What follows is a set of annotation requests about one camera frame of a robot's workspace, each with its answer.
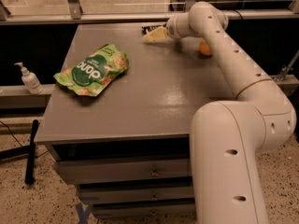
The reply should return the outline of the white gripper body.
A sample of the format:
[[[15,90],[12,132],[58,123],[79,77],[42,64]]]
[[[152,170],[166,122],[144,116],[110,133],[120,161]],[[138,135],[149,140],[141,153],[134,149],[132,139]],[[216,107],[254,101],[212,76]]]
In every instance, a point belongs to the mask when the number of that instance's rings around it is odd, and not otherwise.
[[[169,37],[181,39],[183,37],[198,37],[195,27],[199,24],[198,17],[190,12],[181,13],[170,18],[166,23],[166,30]]]

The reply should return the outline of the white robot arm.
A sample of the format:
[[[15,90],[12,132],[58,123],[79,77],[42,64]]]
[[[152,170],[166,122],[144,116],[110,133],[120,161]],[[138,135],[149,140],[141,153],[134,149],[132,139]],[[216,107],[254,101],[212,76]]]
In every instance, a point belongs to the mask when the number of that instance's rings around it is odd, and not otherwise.
[[[207,2],[144,30],[144,41],[201,37],[234,96],[192,118],[190,159],[199,224],[269,224],[255,154],[284,144],[296,114],[278,84],[227,34],[227,16]]]

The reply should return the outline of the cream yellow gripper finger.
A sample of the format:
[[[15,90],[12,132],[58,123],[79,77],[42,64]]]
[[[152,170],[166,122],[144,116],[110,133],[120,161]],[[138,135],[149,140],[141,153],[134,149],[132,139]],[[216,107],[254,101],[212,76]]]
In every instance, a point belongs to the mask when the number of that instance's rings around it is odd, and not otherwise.
[[[149,32],[147,35],[143,35],[143,40],[145,42],[159,42],[167,38],[166,28],[160,27],[152,32]]]

